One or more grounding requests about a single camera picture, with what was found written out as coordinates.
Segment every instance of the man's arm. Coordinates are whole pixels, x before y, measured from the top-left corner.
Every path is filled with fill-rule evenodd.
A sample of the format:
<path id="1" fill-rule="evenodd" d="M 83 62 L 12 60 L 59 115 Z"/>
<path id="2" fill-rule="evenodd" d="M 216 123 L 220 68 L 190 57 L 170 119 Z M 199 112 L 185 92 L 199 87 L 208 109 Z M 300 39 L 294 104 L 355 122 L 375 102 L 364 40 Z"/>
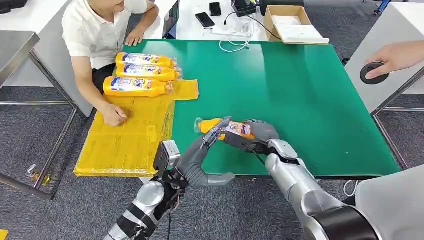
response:
<path id="1" fill-rule="evenodd" d="M 108 103 L 93 83 L 90 58 L 72 56 L 71 61 L 76 87 L 81 95 L 103 115 L 105 124 L 113 127 L 122 124 L 127 118 L 125 112 L 118 106 Z"/>
<path id="2" fill-rule="evenodd" d="M 143 13 L 143 17 L 138 25 L 132 30 L 125 41 L 127 46 L 136 46 L 143 40 L 145 31 L 155 22 L 159 14 L 159 8 L 153 2 L 147 1 L 146 12 Z"/>

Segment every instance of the floor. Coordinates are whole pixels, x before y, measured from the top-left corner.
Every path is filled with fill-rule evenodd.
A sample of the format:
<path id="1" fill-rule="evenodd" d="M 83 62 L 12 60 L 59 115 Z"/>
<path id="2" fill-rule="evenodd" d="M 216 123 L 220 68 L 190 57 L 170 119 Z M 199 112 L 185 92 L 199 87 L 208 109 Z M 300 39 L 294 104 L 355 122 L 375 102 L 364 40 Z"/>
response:
<path id="1" fill-rule="evenodd" d="M 361 0 L 309 0 L 310 20 L 330 38 L 340 58 L 353 54 L 377 18 L 375 3 Z M 0 100 L 57 99 L 54 89 L 1 89 Z M 404 96 L 397 105 L 419 106 L 421 96 Z M 31 164 L 43 164 L 70 113 L 66 106 L 0 108 L 0 171 L 30 184 Z M 387 130 L 410 167 L 424 164 L 424 113 L 384 112 Z M 51 167 L 52 183 L 43 189 L 57 193 L 44 201 L 0 184 L 0 229 L 7 240 L 101 239 L 136 196 L 137 178 L 80 177 L 73 169 L 93 116 L 73 121 Z M 322 187 L 343 199 L 346 181 L 323 180 Z M 300 240 L 295 214 L 271 179 L 236 179 L 223 188 L 190 189 L 172 214 L 172 240 Z M 163 220 L 151 239 L 166 239 Z"/>

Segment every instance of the cardboard box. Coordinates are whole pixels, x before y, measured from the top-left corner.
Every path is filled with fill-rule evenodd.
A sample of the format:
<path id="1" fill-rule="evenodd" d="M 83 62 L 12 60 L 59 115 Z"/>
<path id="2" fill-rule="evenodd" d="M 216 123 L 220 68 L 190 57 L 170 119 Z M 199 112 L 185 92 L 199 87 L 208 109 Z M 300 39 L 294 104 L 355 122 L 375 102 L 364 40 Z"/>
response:
<path id="1" fill-rule="evenodd" d="M 265 31 L 270 42 L 282 41 L 285 44 L 328 44 L 329 42 L 328 38 L 323 38 L 314 28 L 302 6 L 269 5 L 266 8 L 263 23 L 272 34 L 281 38 L 278 39 Z"/>

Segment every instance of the smartphone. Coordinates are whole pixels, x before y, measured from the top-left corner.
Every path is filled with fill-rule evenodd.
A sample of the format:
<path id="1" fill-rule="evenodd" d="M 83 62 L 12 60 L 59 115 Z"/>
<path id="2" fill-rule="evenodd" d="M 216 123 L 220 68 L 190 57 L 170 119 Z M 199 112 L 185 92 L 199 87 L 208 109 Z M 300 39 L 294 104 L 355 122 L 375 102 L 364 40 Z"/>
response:
<path id="1" fill-rule="evenodd" d="M 221 5 L 219 2 L 209 3 L 209 9 L 211 17 L 221 16 Z"/>
<path id="2" fill-rule="evenodd" d="M 210 28 L 215 26 L 214 21 L 212 21 L 212 19 L 208 16 L 206 12 L 198 13 L 195 16 L 204 28 Z"/>

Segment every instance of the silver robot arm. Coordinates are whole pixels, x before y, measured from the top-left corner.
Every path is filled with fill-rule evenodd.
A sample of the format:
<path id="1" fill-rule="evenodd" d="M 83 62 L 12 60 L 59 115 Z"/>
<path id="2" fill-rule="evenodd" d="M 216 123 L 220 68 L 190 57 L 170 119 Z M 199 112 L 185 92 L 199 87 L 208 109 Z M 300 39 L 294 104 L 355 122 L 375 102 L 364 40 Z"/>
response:
<path id="1" fill-rule="evenodd" d="M 175 141 L 160 142 L 153 162 L 157 173 L 141 187 L 103 240 L 147 240 L 163 216 L 178 207 L 186 188 L 228 184 L 234 174 L 209 175 L 201 166 L 230 120 L 224 118 L 205 135 L 196 138 L 182 156 Z"/>
<path id="2" fill-rule="evenodd" d="M 293 207 L 307 240 L 381 240 L 377 229 L 356 207 L 344 204 L 317 184 L 292 146 L 267 141 L 272 150 L 265 167 Z"/>

